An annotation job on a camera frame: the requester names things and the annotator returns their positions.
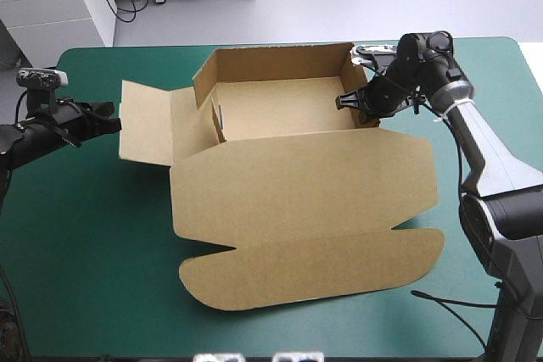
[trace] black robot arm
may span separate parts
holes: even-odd
[[[28,115],[13,125],[0,125],[0,211],[13,170],[68,144],[78,148],[86,140],[120,130],[120,120],[110,118],[112,102],[56,98],[57,87],[68,82],[61,71],[22,69],[17,82],[27,88]]]
[[[406,34],[397,47],[355,47],[353,63],[378,74],[336,104],[359,109],[362,123],[422,102],[446,120],[470,167],[462,229],[485,271],[503,280],[484,360],[533,362],[543,338],[543,174],[492,131],[453,53],[446,31]]]

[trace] cardboard flap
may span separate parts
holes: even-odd
[[[387,231],[437,202],[424,139],[382,129],[242,140],[171,169],[180,237],[248,248]]]
[[[170,112],[168,91],[122,81],[120,158],[172,165]]]
[[[435,229],[372,232],[215,253],[179,273],[210,307],[253,309],[403,286],[429,272],[443,245]]]

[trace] open cardboard box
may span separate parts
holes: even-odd
[[[439,230],[392,231],[437,201],[429,142],[335,107],[367,83],[352,47],[221,48],[193,88],[123,82],[120,156],[171,167],[178,236],[235,248],[182,263],[204,304],[398,287],[437,261]]]

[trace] table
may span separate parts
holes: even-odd
[[[115,0],[0,0],[0,19],[34,67],[73,47],[110,47]]]
[[[215,47],[88,48],[58,68],[77,100],[120,101],[122,79],[164,89],[191,85]],[[543,98],[518,45],[506,38],[456,41],[479,109],[520,159],[543,168]],[[445,250],[407,287],[228,313],[194,300],[178,265],[213,247],[177,237],[168,169],[118,159],[118,135],[64,148],[14,173],[0,217],[0,256],[20,301],[31,351],[41,355],[190,356],[239,351],[270,356],[319,349],[333,356],[474,356],[477,340],[412,289],[474,302],[497,290],[464,237],[456,202],[456,153],[433,117],[411,111],[383,127],[434,145],[439,202],[400,227],[437,226]],[[486,334],[491,310],[460,309]]]

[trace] white cabinet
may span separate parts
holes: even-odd
[[[35,67],[56,65],[70,48],[111,47],[115,34],[106,0],[0,0],[0,20]]]

